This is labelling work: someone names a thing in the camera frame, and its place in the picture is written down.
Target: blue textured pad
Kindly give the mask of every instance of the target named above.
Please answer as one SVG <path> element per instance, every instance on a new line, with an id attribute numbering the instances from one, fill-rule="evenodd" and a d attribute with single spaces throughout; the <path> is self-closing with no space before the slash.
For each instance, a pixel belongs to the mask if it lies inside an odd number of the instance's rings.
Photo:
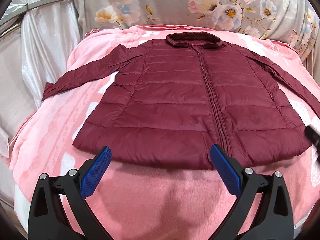
<path id="1" fill-rule="evenodd" d="M 110 162 L 111 150 L 106 147 L 81 180 L 80 195 L 83 199 L 94 193 Z"/>
<path id="2" fill-rule="evenodd" d="M 242 192 L 241 179 L 224 154 L 215 145 L 211 147 L 210 158 L 229 193 L 239 197 Z"/>

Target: jacket's left sleeve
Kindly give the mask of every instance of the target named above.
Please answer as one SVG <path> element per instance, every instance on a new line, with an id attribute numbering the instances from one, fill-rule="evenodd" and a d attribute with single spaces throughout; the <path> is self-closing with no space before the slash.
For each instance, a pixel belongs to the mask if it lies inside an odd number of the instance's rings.
<path id="1" fill-rule="evenodd" d="M 92 61 L 77 69 L 66 72 L 54 84 L 47 83 L 44 88 L 42 101 L 60 92 L 80 87 L 87 82 L 107 77 L 114 71 L 130 63 L 131 59 L 143 56 L 151 49 L 152 44 L 152 40 L 150 40 L 130 49 L 123 45 L 118 45 L 110 54 L 102 59 Z"/>
<path id="2" fill-rule="evenodd" d="M 260 56 L 241 46 L 232 44 L 242 55 L 257 62 L 265 71 L 269 72 L 274 78 L 284 83 L 293 92 L 302 98 L 320 118 L 320 103 L 318 99 L 305 87 L 299 80 L 290 75 L 287 71 L 282 69 L 279 65 L 272 62 L 267 57 Z"/>

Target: pink blanket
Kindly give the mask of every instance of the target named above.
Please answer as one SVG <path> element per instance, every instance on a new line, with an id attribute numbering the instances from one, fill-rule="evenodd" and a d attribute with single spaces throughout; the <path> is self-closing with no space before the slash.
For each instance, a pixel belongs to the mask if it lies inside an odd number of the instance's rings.
<path id="1" fill-rule="evenodd" d="M 93 30 L 81 41 L 68 59 L 67 69 L 76 69 L 100 59 L 123 44 L 130 48 L 150 39 L 164 39 L 169 33 L 206 31 L 269 57 L 297 78 L 318 99 L 320 88 L 303 67 L 299 55 L 289 45 L 259 40 L 244 34 L 216 32 L 188 26 L 133 26 L 128 30 Z M 22 125 L 10 144 L 10 158 L 5 161 L 28 201 L 39 175 L 64 175 L 79 168 L 93 155 L 72 146 L 84 120 L 100 101 L 115 73 L 102 80 L 55 95 Z M 305 124 L 320 132 L 320 120 L 299 97 L 279 86 Z M 289 189 L 295 223 L 319 199 L 320 169 L 315 165 L 316 152 L 309 148 L 291 160 L 256 167 L 258 173 L 283 173 Z M 221 223 L 233 202 L 216 171 L 161 170 L 111 162 L 89 206 L 111 236 L 130 240 L 207 239 Z M 258 199 L 242 230 L 249 227 Z M 71 225 L 81 231 L 65 198 Z"/>

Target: silver screw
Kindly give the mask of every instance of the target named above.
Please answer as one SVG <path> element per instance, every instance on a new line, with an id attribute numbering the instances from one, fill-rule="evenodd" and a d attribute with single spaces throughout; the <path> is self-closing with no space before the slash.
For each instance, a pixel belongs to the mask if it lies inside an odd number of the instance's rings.
<path id="1" fill-rule="evenodd" d="M 244 169 L 244 172 L 246 173 L 246 174 L 252 174 L 253 173 L 253 170 L 251 169 L 251 168 L 245 168 Z"/>
<path id="2" fill-rule="evenodd" d="M 275 175 L 276 175 L 278 178 L 281 178 L 281 177 L 282 177 L 282 174 L 281 174 L 281 172 L 279 172 L 279 171 L 276 171 L 276 172 L 275 172 Z"/>
<path id="3" fill-rule="evenodd" d="M 69 174 L 70 176 L 74 176 L 74 175 L 77 174 L 77 170 L 72 169 L 72 170 L 70 170 L 70 171 L 68 172 L 68 174 Z"/>
<path id="4" fill-rule="evenodd" d="M 47 174 L 45 174 L 45 173 L 42 173 L 41 175 L 40 175 L 40 179 L 45 179 L 47 177 Z"/>

